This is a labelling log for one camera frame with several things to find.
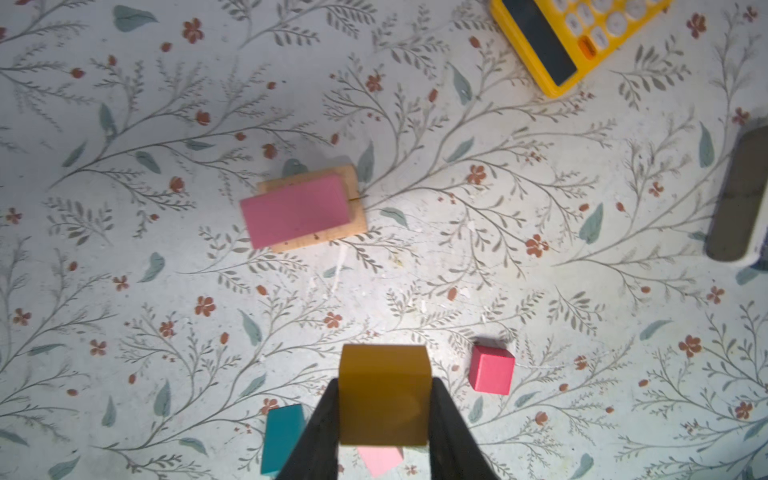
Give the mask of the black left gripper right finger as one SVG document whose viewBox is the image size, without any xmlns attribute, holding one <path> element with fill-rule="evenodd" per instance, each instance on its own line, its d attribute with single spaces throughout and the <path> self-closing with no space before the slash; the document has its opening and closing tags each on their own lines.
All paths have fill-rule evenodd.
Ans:
<svg viewBox="0 0 768 480">
<path fill-rule="evenodd" d="M 432 480 L 497 480 L 445 384 L 432 379 L 428 421 Z"/>
</svg>

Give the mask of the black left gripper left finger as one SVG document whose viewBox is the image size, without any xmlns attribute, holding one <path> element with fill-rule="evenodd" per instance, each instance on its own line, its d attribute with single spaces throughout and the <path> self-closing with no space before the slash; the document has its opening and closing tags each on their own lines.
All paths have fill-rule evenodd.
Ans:
<svg viewBox="0 0 768 480">
<path fill-rule="evenodd" d="M 277 480 L 337 480 L 339 382 L 329 382 Z"/>
</svg>

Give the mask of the yellow cube block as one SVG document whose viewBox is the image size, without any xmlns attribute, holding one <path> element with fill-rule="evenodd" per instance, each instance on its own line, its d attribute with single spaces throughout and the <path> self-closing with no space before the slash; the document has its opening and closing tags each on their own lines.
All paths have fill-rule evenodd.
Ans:
<svg viewBox="0 0 768 480">
<path fill-rule="evenodd" d="M 425 346 L 347 344 L 338 387 L 341 444 L 428 443 L 432 373 Z"/>
</svg>

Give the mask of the dark pink rectangular block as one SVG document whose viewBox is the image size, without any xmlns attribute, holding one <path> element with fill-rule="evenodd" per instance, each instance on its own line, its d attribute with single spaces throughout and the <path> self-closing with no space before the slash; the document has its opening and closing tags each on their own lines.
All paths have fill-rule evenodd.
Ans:
<svg viewBox="0 0 768 480">
<path fill-rule="evenodd" d="M 350 221 L 344 182 L 339 175 L 295 185 L 240 201 L 254 249 L 262 249 Z"/>
</svg>

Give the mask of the arched natural wood block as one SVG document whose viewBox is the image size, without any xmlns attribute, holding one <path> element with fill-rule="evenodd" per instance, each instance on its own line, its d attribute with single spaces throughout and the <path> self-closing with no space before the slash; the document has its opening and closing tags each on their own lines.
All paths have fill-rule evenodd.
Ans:
<svg viewBox="0 0 768 480">
<path fill-rule="evenodd" d="M 267 194 L 274 191 L 282 191 L 285 188 L 296 185 L 304 186 L 333 175 L 338 176 L 343 184 L 349 222 L 344 225 L 334 226 L 333 228 L 318 229 L 306 235 L 296 236 L 284 242 L 279 242 L 271 246 L 273 251 L 287 252 L 367 231 L 367 221 L 358 189 L 357 171 L 352 164 L 264 181 L 258 184 L 258 192 L 260 194 Z"/>
</svg>

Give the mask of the teal wood block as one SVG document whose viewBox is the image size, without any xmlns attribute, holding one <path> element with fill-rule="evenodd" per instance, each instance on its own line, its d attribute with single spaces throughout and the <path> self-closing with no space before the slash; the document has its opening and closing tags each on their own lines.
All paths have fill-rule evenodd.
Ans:
<svg viewBox="0 0 768 480">
<path fill-rule="evenodd" d="M 270 410 L 266 430 L 260 473 L 276 478 L 291 456 L 305 428 L 301 405 L 290 405 Z"/>
</svg>

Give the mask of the light pink wood block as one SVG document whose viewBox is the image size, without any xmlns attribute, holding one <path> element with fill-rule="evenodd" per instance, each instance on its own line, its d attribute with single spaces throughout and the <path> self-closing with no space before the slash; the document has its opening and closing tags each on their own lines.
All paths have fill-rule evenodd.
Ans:
<svg viewBox="0 0 768 480">
<path fill-rule="evenodd" d="M 404 460 L 401 447 L 360 446 L 357 453 L 373 478 L 389 472 L 399 466 Z"/>
</svg>

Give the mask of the magenta cube block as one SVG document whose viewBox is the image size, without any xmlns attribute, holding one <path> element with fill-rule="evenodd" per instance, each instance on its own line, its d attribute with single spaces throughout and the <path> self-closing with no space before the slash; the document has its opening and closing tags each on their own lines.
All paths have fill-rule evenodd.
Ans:
<svg viewBox="0 0 768 480">
<path fill-rule="evenodd" d="M 469 383 L 480 393 L 509 395 L 515 366 L 516 358 L 506 349 L 475 344 Z"/>
</svg>

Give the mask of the white stapler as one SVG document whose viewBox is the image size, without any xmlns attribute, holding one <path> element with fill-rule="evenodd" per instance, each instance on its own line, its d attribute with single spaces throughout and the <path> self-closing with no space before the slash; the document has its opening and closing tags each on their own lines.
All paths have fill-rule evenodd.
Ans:
<svg viewBox="0 0 768 480">
<path fill-rule="evenodd" d="M 739 132 L 705 240 L 706 256 L 733 267 L 763 260 L 767 245 L 767 126 Z"/>
</svg>

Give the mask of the yellow calculator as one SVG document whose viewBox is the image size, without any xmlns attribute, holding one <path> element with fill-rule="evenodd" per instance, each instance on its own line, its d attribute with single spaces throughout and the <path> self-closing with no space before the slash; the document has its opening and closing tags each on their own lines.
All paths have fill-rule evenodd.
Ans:
<svg viewBox="0 0 768 480">
<path fill-rule="evenodd" d="M 492 0 L 493 20 L 547 97 L 563 96 L 670 0 Z"/>
</svg>

